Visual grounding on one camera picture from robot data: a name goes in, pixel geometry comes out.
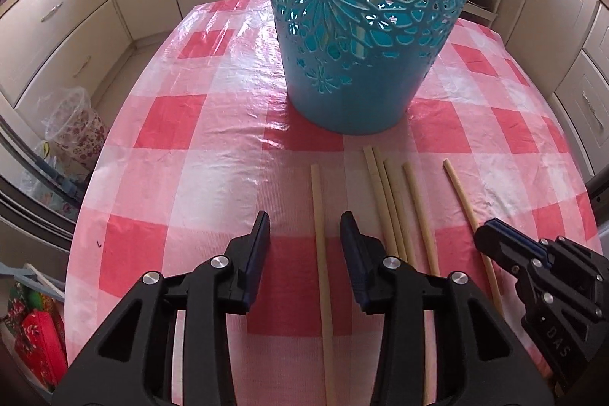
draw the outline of white shelf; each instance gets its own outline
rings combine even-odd
[[[490,11],[487,11],[485,9],[479,8],[478,6],[474,6],[470,2],[465,3],[465,6],[463,7],[463,10],[466,13],[470,13],[470,14],[473,14],[475,16],[479,16],[480,18],[483,18],[483,19],[485,19],[487,21],[490,21],[490,22],[494,22],[494,19],[497,18],[497,15],[495,13],[491,13]]]

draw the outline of red and white tablecloth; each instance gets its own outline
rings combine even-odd
[[[531,238],[561,234],[601,251],[563,132],[496,33],[458,21],[404,119],[378,135],[343,136],[290,105],[269,0],[217,2],[194,9],[175,29],[110,131],[69,259],[70,361],[144,272],[191,271],[250,232],[258,210],[266,210],[272,237],[258,300],[247,317],[228,319],[238,404],[323,405],[310,179],[311,164],[319,163],[338,404],[369,404],[382,317],[355,305],[338,238],[345,210],[362,232],[381,237],[366,145],[397,164],[413,163],[443,275],[465,271],[489,294],[445,158],[479,219],[499,217]],[[410,202],[407,210],[416,226]],[[412,234],[423,260],[418,229]],[[514,279],[496,272],[506,319],[543,368],[520,327]],[[175,385],[180,346],[178,337]]]

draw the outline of plastic tablecloth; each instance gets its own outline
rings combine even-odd
[[[383,318],[367,317],[355,305],[339,242],[345,210],[354,212],[363,233],[382,237],[366,145],[396,164],[413,164],[443,275],[465,271],[489,295],[442,169],[445,158],[481,221],[499,217],[531,238],[565,235],[601,251],[563,132],[496,33],[458,21],[403,120],[377,135],[346,136],[316,127],[290,105],[269,0],[217,2],[195,8],[163,43],[110,131],[69,258],[69,360],[143,273],[191,271],[250,232],[258,210],[266,210],[272,235],[258,300],[246,317],[228,318],[238,404],[324,404],[310,175],[318,163],[337,402],[369,404]],[[406,196],[405,182],[400,187]],[[425,260],[412,202],[406,210],[418,260]],[[524,308],[514,278],[495,272],[506,320],[547,371],[520,326]],[[182,328],[180,318],[176,402]]]

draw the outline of checkered tablecloth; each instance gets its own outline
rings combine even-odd
[[[272,237],[258,300],[247,317],[228,319],[238,403],[323,405],[310,179],[311,164],[318,163],[338,404],[369,404],[383,319],[366,317],[355,305],[338,238],[345,210],[354,212],[363,233],[381,237],[366,145],[378,146],[396,164],[413,163],[443,275],[465,271],[489,294],[472,233],[442,169],[445,158],[480,220],[499,217],[534,239],[562,234],[601,250],[563,132],[496,33],[459,21],[397,126],[343,136],[314,126],[290,105],[269,0],[218,2],[194,9],[175,29],[110,131],[69,259],[70,361],[144,272],[191,271],[248,233],[258,210],[266,210]],[[406,195],[404,183],[401,188]],[[424,260],[418,228],[412,235]],[[543,368],[520,327],[524,311],[514,279],[496,272],[506,319]],[[178,336],[175,385],[180,347]],[[178,390],[174,400],[179,396]]]

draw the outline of clear plastic bag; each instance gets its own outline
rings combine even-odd
[[[53,167],[53,169],[55,169],[61,175],[65,175],[65,170],[62,163],[57,159],[56,155],[51,153],[51,148],[47,142],[40,142],[34,149],[34,152],[42,157],[45,162],[49,164],[49,166]],[[32,176],[27,171],[23,171],[21,175],[20,189],[26,195],[53,210],[53,212],[57,212],[58,214],[76,222],[76,219],[78,218],[78,209],[67,203],[56,192],[49,190],[44,184],[42,184],[37,178]]]
[[[94,170],[108,129],[91,107],[86,90],[82,87],[60,89],[44,100],[58,102],[51,116],[43,120],[45,138],[88,171]]]

